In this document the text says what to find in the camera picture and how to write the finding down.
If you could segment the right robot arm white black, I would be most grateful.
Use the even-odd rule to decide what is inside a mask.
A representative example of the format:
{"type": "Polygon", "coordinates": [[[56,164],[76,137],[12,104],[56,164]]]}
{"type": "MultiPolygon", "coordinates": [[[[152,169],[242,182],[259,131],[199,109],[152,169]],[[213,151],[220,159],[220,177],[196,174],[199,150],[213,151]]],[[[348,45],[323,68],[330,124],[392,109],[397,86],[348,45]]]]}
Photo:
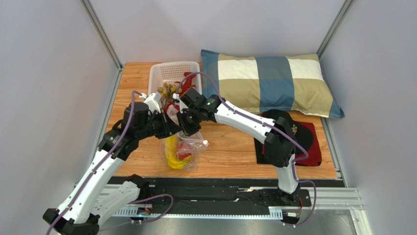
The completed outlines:
{"type": "Polygon", "coordinates": [[[278,188],[289,201],[296,201],[300,190],[292,161],[295,159],[296,138],[288,121],[260,117],[235,107],[215,94],[206,98],[194,88],[183,95],[174,94],[186,108],[177,113],[183,132],[190,136],[201,128],[202,121],[212,121],[234,127],[251,135],[264,146],[266,163],[276,168],[278,188]]]}

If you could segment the left idle robot arm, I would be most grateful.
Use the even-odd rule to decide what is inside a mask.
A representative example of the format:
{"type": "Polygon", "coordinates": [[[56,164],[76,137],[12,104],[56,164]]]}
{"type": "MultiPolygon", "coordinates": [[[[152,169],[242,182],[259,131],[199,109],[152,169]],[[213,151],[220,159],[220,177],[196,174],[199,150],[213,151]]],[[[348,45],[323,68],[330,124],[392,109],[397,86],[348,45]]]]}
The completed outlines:
{"type": "MultiPolygon", "coordinates": [[[[125,110],[123,119],[119,120],[107,132],[100,142],[99,151],[106,151],[105,161],[120,160],[125,162],[129,155],[138,148],[139,141],[155,136],[158,139],[173,136],[181,130],[165,113],[152,113],[149,109],[131,111],[125,110]]],[[[99,216],[98,223],[102,225],[116,211],[126,204],[147,203],[159,196],[149,197],[149,183],[138,175],[131,175],[118,189],[106,198],[95,203],[91,213],[99,216]]]]}

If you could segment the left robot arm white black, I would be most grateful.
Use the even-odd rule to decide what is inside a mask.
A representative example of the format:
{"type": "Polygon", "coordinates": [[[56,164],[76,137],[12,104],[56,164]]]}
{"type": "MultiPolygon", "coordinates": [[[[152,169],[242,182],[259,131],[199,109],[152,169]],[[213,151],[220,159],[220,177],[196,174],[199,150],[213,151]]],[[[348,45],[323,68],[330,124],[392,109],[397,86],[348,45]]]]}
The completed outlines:
{"type": "Polygon", "coordinates": [[[105,133],[93,161],[68,198],[57,208],[43,215],[50,227],[61,235],[95,235],[102,224],[116,211],[133,201],[146,202],[149,182],[133,174],[104,199],[98,197],[113,174],[148,137],[164,139],[181,131],[167,114],[152,109],[145,102],[133,102],[124,111],[123,119],[105,133]]]}

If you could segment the clear zip top bag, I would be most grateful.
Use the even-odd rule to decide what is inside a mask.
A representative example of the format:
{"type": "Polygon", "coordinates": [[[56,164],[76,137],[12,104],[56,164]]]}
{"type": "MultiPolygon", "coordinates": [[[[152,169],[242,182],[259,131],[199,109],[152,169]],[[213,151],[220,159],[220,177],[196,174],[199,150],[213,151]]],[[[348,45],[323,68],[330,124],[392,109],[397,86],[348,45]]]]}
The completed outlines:
{"type": "Polygon", "coordinates": [[[195,171],[198,156],[208,145],[200,132],[187,136],[181,131],[160,141],[160,156],[170,169],[195,171]]]}

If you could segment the toy longan bunch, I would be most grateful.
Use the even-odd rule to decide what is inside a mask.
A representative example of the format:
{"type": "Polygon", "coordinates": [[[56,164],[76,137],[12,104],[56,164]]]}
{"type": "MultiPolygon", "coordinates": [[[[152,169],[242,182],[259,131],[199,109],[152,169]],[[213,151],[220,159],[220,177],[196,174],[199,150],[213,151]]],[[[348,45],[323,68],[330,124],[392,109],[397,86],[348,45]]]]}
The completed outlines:
{"type": "Polygon", "coordinates": [[[160,103],[163,108],[167,108],[174,103],[173,94],[178,89],[179,82],[163,83],[161,87],[157,89],[157,92],[161,94],[160,103]]]}

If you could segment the red toy lobster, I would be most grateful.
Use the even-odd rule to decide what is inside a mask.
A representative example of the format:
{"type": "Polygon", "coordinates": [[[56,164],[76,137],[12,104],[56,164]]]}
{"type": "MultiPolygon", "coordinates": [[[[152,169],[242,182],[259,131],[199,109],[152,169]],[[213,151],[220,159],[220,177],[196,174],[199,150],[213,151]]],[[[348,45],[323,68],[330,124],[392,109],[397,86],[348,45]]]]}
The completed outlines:
{"type": "MultiPolygon", "coordinates": [[[[176,89],[179,87],[178,93],[179,93],[179,96],[182,96],[183,93],[185,93],[189,88],[195,88],[196,86],[192,84],[192,80],[195,77],[196,77],[196,75],[190,76],[180,86],[178,86],[180,81],[174,82],[174,85],[172,85],[171,88],[170,88],[171,92],[174,93],[176,91],[176,89]]],[[[175,103],[175,101],[172,98],[170,98],[170,99],[171,99],[171,101],[167,102],[164,106],[164,112],[168,113],[168,110],[172,110],[172,109],[174,109],[173,110],[174,113],[180,111],[181,110],[180,105],[175,103]]]]}

